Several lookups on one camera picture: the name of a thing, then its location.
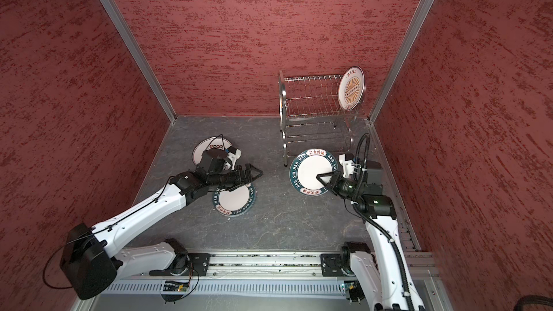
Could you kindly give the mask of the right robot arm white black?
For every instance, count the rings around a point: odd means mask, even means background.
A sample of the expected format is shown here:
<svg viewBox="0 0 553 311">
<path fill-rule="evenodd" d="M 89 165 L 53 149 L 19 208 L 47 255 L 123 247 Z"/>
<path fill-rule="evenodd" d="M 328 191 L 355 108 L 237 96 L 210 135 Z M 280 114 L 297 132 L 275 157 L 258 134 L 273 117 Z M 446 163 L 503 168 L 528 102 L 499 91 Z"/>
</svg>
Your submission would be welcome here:
<svg viewBox="0 0 553 311">
<path fill-rule="evenodd" d="M 425 310 L 409 272 L 400 244 L 393 201 L 382 187 L 361 177 L 350 180 L 338 171 L 318 174 L 317 180 L 332 194 L 351 203 L 364 220 L 374 253 L 355 247 L 346 250 L 346 267 L 357 278 L 372 310 Z"/>
</svg>

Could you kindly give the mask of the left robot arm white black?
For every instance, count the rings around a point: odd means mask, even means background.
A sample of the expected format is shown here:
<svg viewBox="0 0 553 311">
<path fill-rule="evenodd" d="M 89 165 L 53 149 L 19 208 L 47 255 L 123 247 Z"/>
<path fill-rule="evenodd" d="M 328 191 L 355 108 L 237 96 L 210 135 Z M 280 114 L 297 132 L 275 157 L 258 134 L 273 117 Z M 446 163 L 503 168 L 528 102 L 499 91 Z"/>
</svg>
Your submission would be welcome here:
<svg viewBox="0 0 553 311">
<path fill-rule="evenodd" d="M 234 191 L 263 176 L 250 165 L 222 174 L 201 168 L 168 178 L 152 196 L 115 217 L 92 227 L 79 224 L 68 234 L 60 268 L 79 299 L 91 299 L 113 282 L 140 273 L 160 271 L 191 274 L 188 251 L 175 239 L 128 248 L 135 237 L 158 221 L 193 203 L 210 191 Z"/>
</svg>

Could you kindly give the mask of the chrome wire dish rack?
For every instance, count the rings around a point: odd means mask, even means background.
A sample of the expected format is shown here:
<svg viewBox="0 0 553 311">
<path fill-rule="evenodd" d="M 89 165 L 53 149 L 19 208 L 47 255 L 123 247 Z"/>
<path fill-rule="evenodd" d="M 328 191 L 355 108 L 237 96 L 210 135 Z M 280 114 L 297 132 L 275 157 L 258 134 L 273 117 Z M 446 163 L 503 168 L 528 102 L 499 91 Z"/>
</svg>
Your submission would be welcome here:
<svg viewBox="0 0 553 311">
<path fill-rule="evenodd" d="M 332 154 L 352 149 L 351 124 L 361 115 L 363 86 L 353 107 L 341 100 L 341 74 L 285 76 L 279 72 L 279 130 L 283 164 L 288 166 L 297 155 L 310 148 L 322 148 Z"/>
</svg>

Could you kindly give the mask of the patterned plate dark rim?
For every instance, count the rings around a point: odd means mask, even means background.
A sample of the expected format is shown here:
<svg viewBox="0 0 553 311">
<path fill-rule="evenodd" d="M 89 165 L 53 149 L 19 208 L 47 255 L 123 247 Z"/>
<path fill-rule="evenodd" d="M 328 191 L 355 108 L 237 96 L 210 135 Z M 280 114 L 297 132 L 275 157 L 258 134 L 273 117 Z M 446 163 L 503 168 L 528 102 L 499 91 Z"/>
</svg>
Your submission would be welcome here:
<svg viewBox="0 0 553 311">
<path fill-rule="evenodd" d="M 237 217 L 247 213 L 256 201 L 256 189 L 248 184 L 234 191 L 217 190 L 213 194 L 214 209 L 226 217 Z"/>
</svg>

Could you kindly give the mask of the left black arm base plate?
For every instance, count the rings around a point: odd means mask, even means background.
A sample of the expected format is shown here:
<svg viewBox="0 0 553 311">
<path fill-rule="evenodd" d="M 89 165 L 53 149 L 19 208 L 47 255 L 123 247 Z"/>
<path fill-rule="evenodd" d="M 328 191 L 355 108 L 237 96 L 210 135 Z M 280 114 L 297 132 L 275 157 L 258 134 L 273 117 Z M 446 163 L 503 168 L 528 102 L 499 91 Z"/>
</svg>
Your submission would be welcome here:
<svg viewBox="0 0 553 311">
<path fill-rule="evenodd" d="M 179 254 L 169 267 L 164 270 L 152 270 L 150 276 L 206 276 L 211 255 L 209 253 L 189 253 L 187 257 Z"/>
</svg>

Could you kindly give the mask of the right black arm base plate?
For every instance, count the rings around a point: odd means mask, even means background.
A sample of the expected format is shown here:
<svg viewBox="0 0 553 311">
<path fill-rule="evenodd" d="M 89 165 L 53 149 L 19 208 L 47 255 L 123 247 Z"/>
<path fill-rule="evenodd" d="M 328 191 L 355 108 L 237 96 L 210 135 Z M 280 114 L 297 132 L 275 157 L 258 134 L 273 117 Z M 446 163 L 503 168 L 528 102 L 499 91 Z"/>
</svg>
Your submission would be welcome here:
<svg viewBox="0 0 553 311">
<path fill-rule="evenodd" d="M 342 253 L 321 253 L 321 271 L 325 277 L 354 276 L 349 266 L 349 255 Z"/>
</svg>

